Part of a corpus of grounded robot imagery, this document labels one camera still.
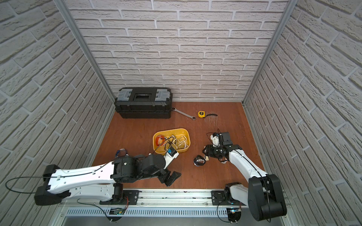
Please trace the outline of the black strap watch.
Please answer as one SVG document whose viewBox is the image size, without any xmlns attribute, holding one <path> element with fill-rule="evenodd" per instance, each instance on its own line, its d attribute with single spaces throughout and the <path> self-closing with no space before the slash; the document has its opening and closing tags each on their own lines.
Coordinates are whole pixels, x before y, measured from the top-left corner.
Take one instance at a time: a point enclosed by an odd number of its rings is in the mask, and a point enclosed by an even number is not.
<svg viewBox="0 0 362 226">
<path fill-rule="evenodd" d="M 200 166 L 204 166 L 206 163 L 206 160 L 204 157 L 202 157 L 201 155 L 197 155 L 194 160 L 193 163 L 195 166 L 200 167 Z"/>
</svg>

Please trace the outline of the yellow plastic storage box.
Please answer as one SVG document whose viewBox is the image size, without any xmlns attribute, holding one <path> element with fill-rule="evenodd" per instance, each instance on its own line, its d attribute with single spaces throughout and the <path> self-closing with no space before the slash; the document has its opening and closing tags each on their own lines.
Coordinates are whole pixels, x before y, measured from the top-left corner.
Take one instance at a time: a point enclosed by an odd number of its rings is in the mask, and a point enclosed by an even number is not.
<svg viewBox="0 0 362 226">
<path fill-rule="evenodd" d="M 164 145 L 156 146 L 155 139 L 156 139 L 157 135 L 163 135 L 163 136 L 167 137 L 167 140 Z M 191 141 L 190 141 L 189 133 L 184 128 L 167 130 L 167 131 L 159 131 L 159 132 L 155 133 L 153 136 L 154 152 L 157 154 L 165 155 L 166 151 L 169 149 L 170 146 L 172 146 L 178 153 L 186 152 L 189 149 L 189 147 L 186 149 L 180 149 L 180 150 L 177 150 L 177 147 L 176 147 L 179 143 L 182 143 L 182 142 L 178 141 L 178 138 L 183 135 L 187 137 L 186 143 L 190 147 Z"/>
</svg>

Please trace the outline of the red orange glasses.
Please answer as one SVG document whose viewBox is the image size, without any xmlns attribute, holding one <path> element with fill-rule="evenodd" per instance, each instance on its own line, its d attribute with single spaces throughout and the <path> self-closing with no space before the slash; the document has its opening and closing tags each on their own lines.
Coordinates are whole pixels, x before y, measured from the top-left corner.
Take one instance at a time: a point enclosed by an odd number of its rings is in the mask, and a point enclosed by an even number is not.
<svg viewBox="0 0 362 226">
<path fill-rule="evenodd" d="M 155 144 L 156 146 L 162 146 L 165 144 L 167 140 L 167 137 L 163 136 L 163 135 L 157 135 L 156 139 L 155 139 Z"/>
</svg>

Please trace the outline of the beige strap watch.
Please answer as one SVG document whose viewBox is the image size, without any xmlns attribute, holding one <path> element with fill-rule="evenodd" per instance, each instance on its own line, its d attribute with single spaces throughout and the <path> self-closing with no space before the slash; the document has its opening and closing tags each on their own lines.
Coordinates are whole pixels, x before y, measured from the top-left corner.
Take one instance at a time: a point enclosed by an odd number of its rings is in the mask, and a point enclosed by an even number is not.
<svg viewBox="0 0 362 226">
<path fill-rule="evenodd" d="M 178 141 L 179 142 L 186 142 L 187 141 L 187 137 L 186 136 L 180 136 L 179 138 L 178 138 Z"/>
</svg>

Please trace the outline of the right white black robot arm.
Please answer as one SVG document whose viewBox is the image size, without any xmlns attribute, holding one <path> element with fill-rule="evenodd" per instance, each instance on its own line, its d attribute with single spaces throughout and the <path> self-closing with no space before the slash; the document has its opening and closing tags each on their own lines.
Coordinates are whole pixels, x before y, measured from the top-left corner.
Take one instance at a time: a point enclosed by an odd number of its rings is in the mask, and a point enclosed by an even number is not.
<svg viewBox="0 0 362 226">
<path fill-rule="evenodd" d="M 237 182 L 226 184 L 222 199 L 216 198 L 215 205 L 244 204 L 248 206 L 256 221 L 271 220 L 287 214 L 280 179 L 259 168 L 247 157 L 240 146 L 206 145 L 203 154 L 205 157 L 216 158 L 221 162 L 230 162 L 248 180 L 248 187 Z"/>
</svg>

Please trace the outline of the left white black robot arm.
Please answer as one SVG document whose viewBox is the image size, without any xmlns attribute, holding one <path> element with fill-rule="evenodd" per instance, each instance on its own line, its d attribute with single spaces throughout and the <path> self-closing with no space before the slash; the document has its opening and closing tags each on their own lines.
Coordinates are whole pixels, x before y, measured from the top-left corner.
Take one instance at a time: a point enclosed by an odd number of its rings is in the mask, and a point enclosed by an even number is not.
<svg viewBox="0 0 362 226">
<path fill-rule="evenodd" d="M 79 197 L 113 204 L 122 200 L 124 183 L 157 178 L 170 186 L 181 176 L 168 170 L 178 155 L 177 151 L 168 151 L 164 155 L 123 156 L 104 165 L 75 170 L 48 165 L 42 177 L 44 184 L 35 192 L 35 203 L 49 206 Z"/>
</svg>

